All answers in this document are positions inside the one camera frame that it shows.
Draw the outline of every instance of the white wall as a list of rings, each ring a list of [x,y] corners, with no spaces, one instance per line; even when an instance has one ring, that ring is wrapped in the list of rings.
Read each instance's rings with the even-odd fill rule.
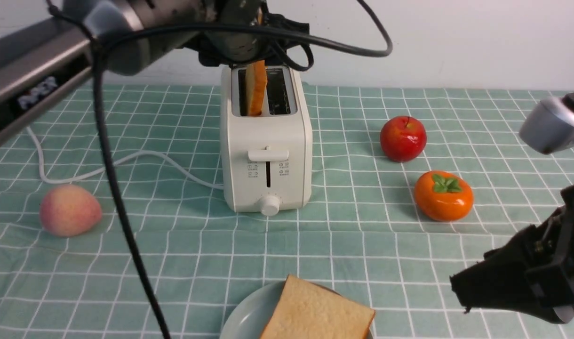
[[[48,15],[43,0],[0,0],[0,35]],[[574,90],[574,0],[368,0],[394,41],[388,58],[313,48],[312,84]],[[269,0],[311,33],[383,48],[356,0]],[[291,53],[304,62],[302,54]],[[173,51],[138,77],[107,82],[218,84],[191,51]]]

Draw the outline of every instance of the toaster slot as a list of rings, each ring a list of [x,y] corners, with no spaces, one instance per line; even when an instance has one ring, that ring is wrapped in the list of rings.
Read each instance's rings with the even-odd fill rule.
[[[270,187],[270,161],[266,161],[266,187]]]
[[[239,84],[239,115],[247,116],[246,70],[240,69],[237,73]],[[282,68],[266,68],[266,100],[268,113],[273,116],[288,115],[292,113],[289,97],[289,86],[285,80],[285,71]]]

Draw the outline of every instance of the white plate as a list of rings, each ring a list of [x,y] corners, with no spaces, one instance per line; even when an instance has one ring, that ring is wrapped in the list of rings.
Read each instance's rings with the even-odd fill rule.
[[[258,339],[272,317],[284,286],[284,281],[270,283],[243,299],[224,324],[220,339]],[[373,339],[371,331],[367,339]]]

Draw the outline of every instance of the red apple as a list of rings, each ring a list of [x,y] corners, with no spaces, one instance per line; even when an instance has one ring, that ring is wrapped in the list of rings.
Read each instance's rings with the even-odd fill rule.
[[[423,124],[411,116],[396,116],[385,123],[380,134],[381,148],[392,161],[411,161],[423,152],[427,132]]]

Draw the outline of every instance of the table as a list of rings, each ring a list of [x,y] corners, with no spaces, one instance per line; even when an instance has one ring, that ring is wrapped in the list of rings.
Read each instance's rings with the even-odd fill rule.
[[[305,84],[314,129],[313,191],[302,210],[235,214],[219,189],[200,186],[156,157],[118,166],[136,239],[165,317],[182,339],[217,338],[248,294],[288,273],[377,310],[377,338],[574,339],[553,326],[495,310],[463,309],[448,276],[540,223],[574,183],[574,148],[540,156],[515,134],[547,95],[527,90],[337,88]],[[221,183],[220,88],[106,85],[114,158],[167,153]],[[49,178],[101,167],[89,87],[32,125]],[[428,134],[405,164],[379,146],[386,119],[411,114]],[[413,204],[425,171],[451,171],[476,196],[456,223],[432,223]],[[106,177],[77,183],[104,219],[88,234],[42,231],[38,177],[23,133],[0,149],[0,338],[160,338],[114,213]]]

